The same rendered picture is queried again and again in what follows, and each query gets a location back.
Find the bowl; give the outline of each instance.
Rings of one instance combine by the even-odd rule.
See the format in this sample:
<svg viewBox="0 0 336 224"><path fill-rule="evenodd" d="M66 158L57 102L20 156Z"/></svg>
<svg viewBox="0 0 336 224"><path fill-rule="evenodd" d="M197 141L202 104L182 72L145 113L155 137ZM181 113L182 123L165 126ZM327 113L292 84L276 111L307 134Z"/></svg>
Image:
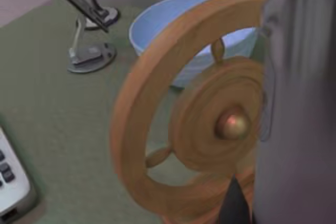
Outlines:
<svg viewBox="0 0 336 224"><path fill-rule="evenodd" d="M140 57L151 41L172 21L189 9L207 0L163 0L143 11L132 23L129 39ZM255 27L237 30L223 37L225 54L230 58L235 55L250 57L257 40ZM214 63L210 45L201 50L176 76L172 86L184 88L205 68Z"/></svg>

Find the metallic cylinder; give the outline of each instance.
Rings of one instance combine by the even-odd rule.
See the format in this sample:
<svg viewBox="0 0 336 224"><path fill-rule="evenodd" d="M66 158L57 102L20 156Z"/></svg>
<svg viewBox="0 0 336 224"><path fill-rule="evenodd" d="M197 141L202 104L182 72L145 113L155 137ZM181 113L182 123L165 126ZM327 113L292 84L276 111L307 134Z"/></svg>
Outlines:
<svg viewBox="0 0 336 224"><path fill-rule="evenodd" d="M269 0L256 224L330 224L336 210L335 0Z"/></svg>

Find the table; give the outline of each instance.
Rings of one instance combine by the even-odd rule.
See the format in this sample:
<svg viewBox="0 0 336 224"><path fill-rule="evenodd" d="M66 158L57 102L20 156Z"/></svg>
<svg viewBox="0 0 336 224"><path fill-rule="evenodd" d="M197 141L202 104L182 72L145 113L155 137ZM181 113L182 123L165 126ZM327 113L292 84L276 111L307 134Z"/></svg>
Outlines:
<svg viewBox="0 0 336 224"><path fill-rule="evenodd" d="M0 121L41 196L37 208L17 223L160 223L129 197L110 158L113 102L137 58L128 28L141 12L131 6L120 10L122 18L110 34L91 32L85 39L114 43L115 62L86 75L66 69L76 11L64 0L52 0L0 29ZM257 60L262 60L261 50L258 41ZM149 151L164 145L177 95L172 89L162 101ZM188 174L177 163L171 160L151 175L180 184Z"/></svg>

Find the wooden wheel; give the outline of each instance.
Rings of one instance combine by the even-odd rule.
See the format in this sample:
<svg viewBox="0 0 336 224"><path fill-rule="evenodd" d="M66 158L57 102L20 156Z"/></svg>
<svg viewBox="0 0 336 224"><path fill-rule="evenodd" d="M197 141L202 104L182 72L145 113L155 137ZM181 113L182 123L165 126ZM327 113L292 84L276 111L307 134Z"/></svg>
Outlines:
<svg viewBox="0 0 336 224"><path fill-rule="evenodd" d="M140 206L185 219L221 204L225 179L257 139L263 68L243 57L223 61L225 46L219 38L258 27L264 1L209 0L196 6L155 38L128 75L114 107L111 151L119 178ZM215 64L179 97L170 145L146 157L156 107L174 77L207 45L212 45ZM176 187L152 180L148 169L172 153L201 176Z"/></svg>

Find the white remote control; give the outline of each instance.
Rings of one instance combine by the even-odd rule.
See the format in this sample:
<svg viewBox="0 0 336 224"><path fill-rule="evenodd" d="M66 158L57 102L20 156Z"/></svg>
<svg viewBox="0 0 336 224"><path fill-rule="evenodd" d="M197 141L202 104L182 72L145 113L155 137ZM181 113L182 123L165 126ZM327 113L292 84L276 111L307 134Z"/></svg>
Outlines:
<svg viewBox="0 0 336 224"><path fill-rule="evenodd" d="M0 127L0 224L17 220L36 203L36 192Z"/></svg>

